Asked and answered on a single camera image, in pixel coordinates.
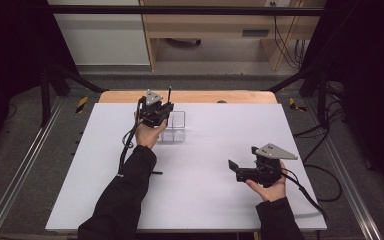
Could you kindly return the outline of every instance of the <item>person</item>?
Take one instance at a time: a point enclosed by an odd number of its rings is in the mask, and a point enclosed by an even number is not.
[[[157,157],[152,152],[167,120],[156,128],[140,124],[135,137],[137,146],[116,176],[101,194],[93,215],[78,228],[78,239],[133,240],[141,213],[141,203],[148,192],[149,177]],[[263,202],[256,206],[261,221],[261,240],[304,239],[286,197],[286,178],[269,188],[252,180],[246,184],[258,193]]]

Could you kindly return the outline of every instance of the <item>wall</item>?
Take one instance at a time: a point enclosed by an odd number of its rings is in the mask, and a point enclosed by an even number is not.
[[[139,5],[136,0],[48,0],[50,5]],[[149,65],[140,15],[55,14],[76,65]]]

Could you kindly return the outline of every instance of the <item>floor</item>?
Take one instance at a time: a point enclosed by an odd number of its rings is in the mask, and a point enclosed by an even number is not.
[[[100,69],[79,66],[79,69],[84,78],[100,87],[143,90],[166,89],[168,86],[191,90],[264,90],[297,71],[287,63],[282,64],[279,71],[271,71],[258,40],[217,39],[203,39],[199,46],[193,42],[162,41],[154,71],[146,66]],[[93,103],[99,100],[99,94],[75,82],[69,84],[71,93],[68,97],[51,94],[55,106],[53,112],[58,112],[58,115],[51,119],[47,133],[39,128],[39,88],[11,100],[8,120],[0,133],[0,239],[69,239],[67,235],[46,231],[44,226],[81,140]],[[302,81],[276,93],[293,133],[317,125],[317,95],[301,98],[298,94],[300,84]],[[76,113],[80,99],[85,96],[88,97],[85,108]],[[291,99],[296,107],[291,107]],[[328,96],[327,100],[331,103],[329,112],[332,115],[337,112],[331,118],[327,137],[306,164],[323,167],[336,176],[343,187],[343,194],[336,201],[322,203],[328,213],[328,230],[321,232],[321,239],[384,239],[383,176],[366,168],[364,153],[346,124],[340,104],[334,96]],[[317,129],[295,139],[302,158],[311,153],[325,133],[325,130]],[[35,139],[36,142],[39,140],[36,145],[32,144]],[[24,167],[24,172],[18,171],[20,166]],[[332,199],[338,195],[339,188],[329,174],[314,167],[308,167],[307,173],[318,198]],[[314,232],[304,234],[306,239],[316,239]],[[252,239],[253,236],[138,236],[138,239],[185,238]]]

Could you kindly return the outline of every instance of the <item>gray floor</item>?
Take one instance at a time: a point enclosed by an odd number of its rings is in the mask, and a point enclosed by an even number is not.
[[[256,40],[205,40],[200,46],[190,43],[163,41],[154,72],[144,68],[108,67],[105,75],[97,67],[81,67],[84,77],[101,87],[110,89],[208,89],[208,90],[262,90],[286,79],[296,72],[286,63],[273,72],[269,69],[264,52]],[[61,103],[58,117],[40,151],[34,156],[34,163],[26,174],[22,188],[16,192],[16,198],[10,202],[11,208],[0,223],[0,239],[4,234],[21,234],[12,239],[51,239],[57,236],[44,228],[51,213],[50,206],[55,202],[65,175],[70,167],[78,142],[83,132],[93,103],[99,94],[69,82],[72,88],[69,97],[52,96],[53,103]],[[309,129],[316,125],[314,106],[316,96],[302,99],[297,90],[297,82],[276,94],[278,102],[284,106],[285,114],[293,133]],[[89,99],[81,113],[75,113],[80,98]],[[297,106],[306,107],[308,111],[290,109],[289,100],[293,98]],[[11,100],[11,111],[17,111],[5,123],[0,133],[0,200],[10,185],[13,176],[25,158],[29,147],[40,131],[41,103],[40,89],[33,88],[19,94]],[[333,104],[330,112],[339,109]],[[381,173],[367,170],[364,153],[339,116],[331,124],[328,138],[324,144],[309,158],[308,164],[324,167],[337,173],[334,161],[340,161],[349,173],[354,184],[351,193],[344,192],[335,202],[323,203],[328,219],[328,230],[321,233],[321,239],[384,239],[384,179]],[[320,141],[319,132],[310,134],[309,138],[296,138],[302,158]],[[316,195],[319,198],[334,197],[338,188],[326,174],[307,168]],[[361,197],[363,209],[373,220],[374,229],[381,237],[367,236],[372,233],[364,229],[369,222],[362,222],[359,208],[353,201]],[[305,233],[306,239],[315,239],[315,233]],[[207,235],[164,235],[146,236],[149,239],[230,239],[231,236]]]

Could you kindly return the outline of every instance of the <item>black jacket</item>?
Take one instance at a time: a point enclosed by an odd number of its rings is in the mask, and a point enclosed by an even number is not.
[[[157,158],[147,147],[137,146],[99,198],[91,218],[79,226],[80,240],[133,240],[141,203]],[[262,240],[304,239],[295,223],[287,198],[257,205]]]

